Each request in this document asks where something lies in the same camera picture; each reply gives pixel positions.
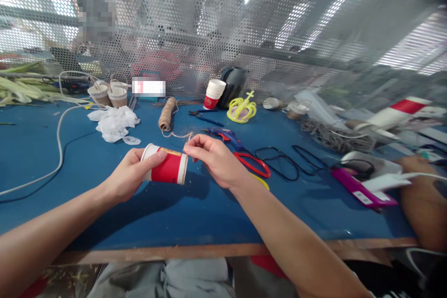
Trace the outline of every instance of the gray pants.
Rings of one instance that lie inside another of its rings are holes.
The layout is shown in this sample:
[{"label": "gray pants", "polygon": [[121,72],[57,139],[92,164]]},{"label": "gray pants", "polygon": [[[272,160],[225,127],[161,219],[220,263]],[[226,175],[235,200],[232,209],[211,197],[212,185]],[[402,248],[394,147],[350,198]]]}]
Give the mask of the gray pants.
[{"label": "gray pants", "polygon": [[235,298],[224,258],[109,264],[88,298]]}]

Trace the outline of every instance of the forearm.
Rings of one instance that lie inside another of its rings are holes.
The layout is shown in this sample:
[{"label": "forearm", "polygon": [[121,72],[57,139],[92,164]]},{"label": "forearm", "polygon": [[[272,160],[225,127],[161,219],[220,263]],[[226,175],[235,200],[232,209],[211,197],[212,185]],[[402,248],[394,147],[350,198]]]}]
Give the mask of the forearm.
[{"label": "forearm", "polygon": [[435,178],[420,176],[400,190],[401,205],[420,245],[432,251],[447,250],[447,199],[436,189]]},{"label": "forearm", "polygon": [[97,187],[2,235],[0,297],[18,296],[114,204]]},{"label": "forearm", "polygon": [[231,189],[278,265],[311,297],[369,297],[351,270],[300,219],[254,179]]}]

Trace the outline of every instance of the gray rope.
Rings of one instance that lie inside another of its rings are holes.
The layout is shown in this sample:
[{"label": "gray rope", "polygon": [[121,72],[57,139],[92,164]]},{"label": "gray rope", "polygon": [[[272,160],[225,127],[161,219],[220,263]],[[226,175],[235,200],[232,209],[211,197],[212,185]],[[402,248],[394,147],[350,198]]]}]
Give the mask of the gray rope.
[{"label": "gray rope", "polygon": [[370,153],[376,144],[376,141],[369,135],[359,138],[346,138],[334,134],[330,130],[347,137],[356,137],[361,135],[360,133],[355,133],[349,130],[327,126],[326,124],[314,119],[301,121],[301,130],[310,133],[312,138],[319,144],[341,154],[354,150]]}]

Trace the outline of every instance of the hand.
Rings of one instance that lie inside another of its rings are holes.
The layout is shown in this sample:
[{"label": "hand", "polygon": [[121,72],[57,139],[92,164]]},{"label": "hand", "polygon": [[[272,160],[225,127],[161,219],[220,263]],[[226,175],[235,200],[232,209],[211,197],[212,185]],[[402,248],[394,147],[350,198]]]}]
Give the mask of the hand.
[{"label": "hand", "polygon": [[166,151],[159,151],[140,162],[143,151],[144,148],[131,149],[112,174],[99,186],[117,203],[128,201],[140,187],[144,175],[160,165],[168,154]]},{"label": "hand", "polygon": [[438,173],[436,170],[428,164],[428,162],[429,161],[427,159],[419,155],[403,157],[396,161],[397,164],[402,166],[405,173],[423,172],[437,175]]},{"label": "hand", "polygon": [[183,151],[194,158],[194,162],[199,159],[205,163],[211,176],[224,189],[243,185],[247,180],[255,180],[220,140],[199,134],[185,144]]},{"label": "hand", "polygon": [[[429,161],[427,159],[419,155],[403,157],[396,161],[397,164],[402,166],[404,173],[422,172],[437,175],[438,173],[436,172],[435,168],[428,164],[428,162]],[[411,179],[413,185],[430,185],[435,181],[436,178],[430,176],[417,176]]]}]

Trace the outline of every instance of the red and white cup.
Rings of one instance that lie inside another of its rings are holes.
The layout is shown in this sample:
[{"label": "red and white cup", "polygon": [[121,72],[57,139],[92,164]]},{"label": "red and white cup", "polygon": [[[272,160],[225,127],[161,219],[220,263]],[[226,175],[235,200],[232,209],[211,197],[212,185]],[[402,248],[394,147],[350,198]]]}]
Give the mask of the red and white cup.
[{"label": "red and white cup", "polygon": [[429,104],[431,104],[430,100],[407,97],[404,100],[377,112],[366,122],[378,126],[379,129],[387,130],[410,120],[413,114]]},{"label": "red and white cup", "polygon": [[188,156],[186,154],[149,143],[143,155],[141,155],[141,161],[161,150],[166,151],[168,155],[159,166],[149,170],[144,175],[144,180],[180,185],[185,184],[186,167],[188,165]]},{"label": "red and white cup", "polygon": [[205,102],[203,103],[204,109],[214,109],[216,107],[217,102],[219,101],[222,93],[225,90],[226,82],[211,79],[208,82],[208,87],[206,88]]}]

